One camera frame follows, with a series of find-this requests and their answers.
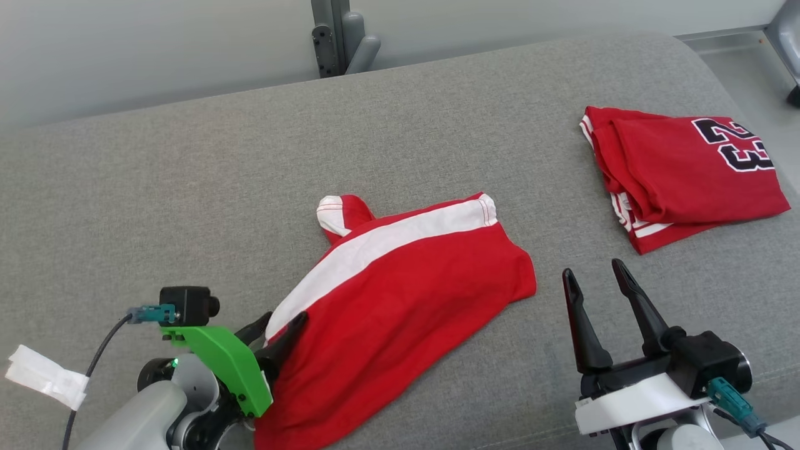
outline metal bracket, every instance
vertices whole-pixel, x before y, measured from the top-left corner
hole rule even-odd
[[[764,34],[798,84],[787,101],[800,107],[800,0],[786,0]]]
[[[364,16],[350,11],[350,0],[311,0],[316,27],[311,34],[319,77],[369,70],[381,40],[365,36]]]
[[[314,42],[314,53],[317,54],[319,78],[328,78],[339,74],[339,63],[334,44],[333,32],[327,25],[319,25],[311,32]]]

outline red jersey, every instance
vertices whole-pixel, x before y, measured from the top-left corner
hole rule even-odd
[[[354,195],[317,216],[333,246],[275,309],[273,339],[309,319],[256,421],[257,450],[343,438],[510,302],[536,292],[530,257],[477,194],[375,219]]]

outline gray wall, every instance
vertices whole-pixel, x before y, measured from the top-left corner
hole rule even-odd
[[[376,68],[621,28],[768,23],[782,0],[351,0]],[[4,0],[0,127],[317,77],[309,0]]]

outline couch cushion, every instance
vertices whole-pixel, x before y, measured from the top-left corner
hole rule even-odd
[[[355,193],[388,215],[485,191],[530,253],[538,294],[509,306],[336,448],[611,447],[575,427],[580,377],[560,275],[573,268],[600,340],[617,361],[633,359],[640,337],[613,257],[670,325],[711,329],[749,356],[749,398],[762,417],[800,413],[800,388],[786,382],[800,369],[798,213],[636,255],[578,129],[586,105],[747,125],[682,43],[619,34],[4,135],[0,354],[25,344],[83,371],[128,307],[155,303],[175,284],[211,287],[222,301],[213,323],[243,325],[275,307],[327,249],[314,214],[324,195]],[[92,377],[75,441],[135,393],[147,360],[174,354],[155,327],[124,327]],[[10,448],[60,443],[66,408],[11,383],[0,396]]]

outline teal connector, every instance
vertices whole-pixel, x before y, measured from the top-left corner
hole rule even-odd
[[[706,386],[706,394],[712,402],[733,416],[750,438],[758,436],[758,432],[766,428],[766,422],[755,415],[753,406],[724,378],[711,380]]]
[[[141,307],[132,307],[128,309],[128,313],[132,315],[128,323],[145,323],[145,322],[166,322],[174,323],[176,317],[175,305],[143,305]]]

